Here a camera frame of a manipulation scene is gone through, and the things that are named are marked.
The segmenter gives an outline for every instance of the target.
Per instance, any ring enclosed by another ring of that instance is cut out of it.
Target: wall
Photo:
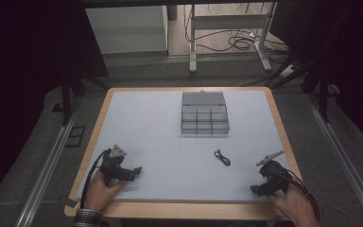
[[[86,11],[102,54],[167,50],[166,7]]]

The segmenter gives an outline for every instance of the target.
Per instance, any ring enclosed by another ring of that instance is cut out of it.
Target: gray storage box
[[[223,93],[182,93],[181,134],[228,134],[229,129]]]

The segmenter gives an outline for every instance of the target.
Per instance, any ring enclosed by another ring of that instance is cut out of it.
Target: floor
[[[268,12],[269,3],[240,3],[240,4],[207,4],[196,5],[196,16],[264,14]],[[189,40],[191,37],[191,6],[177,6],[178,18],[169,21],[168,47],[169,56],[189,55]],[[198,30],[196,44],[198,54],[244,53],[255,52],[252,41],[258,42],[262,28],[239,30]],[[265,46],[273,50],[286,50],[282,41],[272,34],[267,35]]]

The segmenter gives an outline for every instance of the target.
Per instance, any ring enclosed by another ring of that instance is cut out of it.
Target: wooden table edge
[[[279,115],[272,92],[267,87],[149,87],[149,88],[111,88],[102,104],[101,111],[96,120],[90,142],[81,161],[69,199],[76,201],[76,194],[81,180],[87,171],[88,164],[93,155],[96,141],[101,131],[103,121],[109,109],[113,93],[115,92],[158,92],[158,91],[263,91],[266,94],[270,110],[279,132],[290,170],[300,178],[296,159],[285,133],[282,118]],[[73,217],[77,207],[64,207],[66,216]],[[102,211],[104,217],[111,218],[185,218],[185,219],[250,219],[274,220],[285,217],[268,202],[251,203],[190,203],[190,202],[135,202],[114,201]]]

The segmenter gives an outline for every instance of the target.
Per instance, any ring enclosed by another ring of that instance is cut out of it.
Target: sleeve
[[[102,214],[95,210],[90,209],[78,209],[75,220],[73,221],[73,227],[99,227]]]

